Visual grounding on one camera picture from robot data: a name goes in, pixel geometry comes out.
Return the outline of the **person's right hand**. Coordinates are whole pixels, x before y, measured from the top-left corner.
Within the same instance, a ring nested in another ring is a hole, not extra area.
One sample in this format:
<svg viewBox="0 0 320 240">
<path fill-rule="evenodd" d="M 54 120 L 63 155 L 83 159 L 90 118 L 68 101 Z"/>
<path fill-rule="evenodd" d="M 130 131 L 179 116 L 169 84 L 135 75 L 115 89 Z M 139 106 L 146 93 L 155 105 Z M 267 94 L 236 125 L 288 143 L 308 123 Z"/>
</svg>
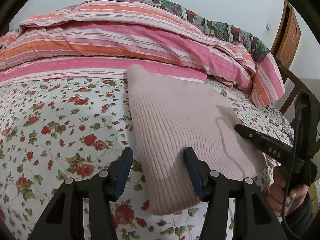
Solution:
<svg viewBox="0 0 320 240">
<path fill-rule="evenodd" d="M 284 210 L 287 214 L 298 209 L 304 202 L 308 193 L 308 185 L 299 185 L 292 189 L 289 194 L 284 192 L 286 180 L 280 172 L 280 166 L 273 169 L 274 182 L 269 187 L 266 199 L 276 214 L 279 216 Z"/>
</svg>

